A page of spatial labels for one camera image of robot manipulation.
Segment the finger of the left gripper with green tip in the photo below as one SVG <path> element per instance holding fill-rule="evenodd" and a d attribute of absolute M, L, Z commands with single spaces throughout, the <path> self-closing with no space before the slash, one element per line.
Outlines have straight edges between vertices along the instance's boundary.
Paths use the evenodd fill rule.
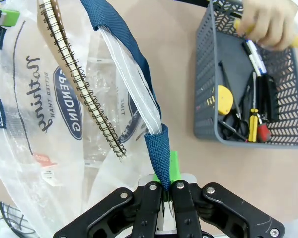
<path fill-rule="evenodd" d="M 20 16 L 17 10 L 2 9 L 1 26 L 13 27 L 16 25 Z"/>

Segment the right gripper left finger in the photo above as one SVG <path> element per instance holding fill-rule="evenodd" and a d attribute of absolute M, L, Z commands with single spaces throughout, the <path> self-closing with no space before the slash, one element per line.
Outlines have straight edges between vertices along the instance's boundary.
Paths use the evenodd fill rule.
<path fill-rule="evenodd" d="M 120 187 L 55 232 L 56 238 L 116 238 L 132 228 L 132 238 L 153 238 L 162 207 L 162 185 L 153 175 L 139 179 L 135 191 Z"/>

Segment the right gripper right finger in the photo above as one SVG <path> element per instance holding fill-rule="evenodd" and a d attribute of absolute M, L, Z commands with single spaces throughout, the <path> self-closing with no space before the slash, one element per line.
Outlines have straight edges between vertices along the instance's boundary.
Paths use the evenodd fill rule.
<path fill-rule="evenodd" d="M 200 221 L 215 226 L 230 238 L 282 238 L 284 225 L 232 193 L 211 182 L 200 188 L 179 171 L 177 152 L 170 153 L 170 187 L 177 235 L 180 238 L 210 237 Z"/>

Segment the person's right hand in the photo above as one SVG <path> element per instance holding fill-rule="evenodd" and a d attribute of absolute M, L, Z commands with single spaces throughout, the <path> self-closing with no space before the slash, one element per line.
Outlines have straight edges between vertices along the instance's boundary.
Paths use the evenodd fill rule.
<path fill-rule="evenodd" d="M 290 46 L 298 0 L 243 0 L 242 4 L 238 35 L 271 50 L 281 51 Z"/>

